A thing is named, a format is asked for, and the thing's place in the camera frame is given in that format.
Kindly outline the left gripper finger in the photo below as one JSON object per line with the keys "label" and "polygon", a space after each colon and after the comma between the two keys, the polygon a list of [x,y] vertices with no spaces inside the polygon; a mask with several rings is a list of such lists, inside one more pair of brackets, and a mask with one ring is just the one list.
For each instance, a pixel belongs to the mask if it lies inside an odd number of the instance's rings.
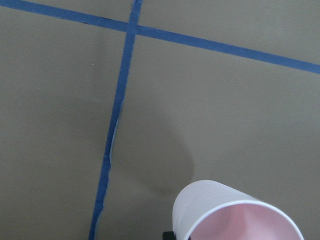
{"label": "left gripper finger", "polygon": [[174,240],[174,232],[173,231],[164,231],[162,233],[162,240]]}

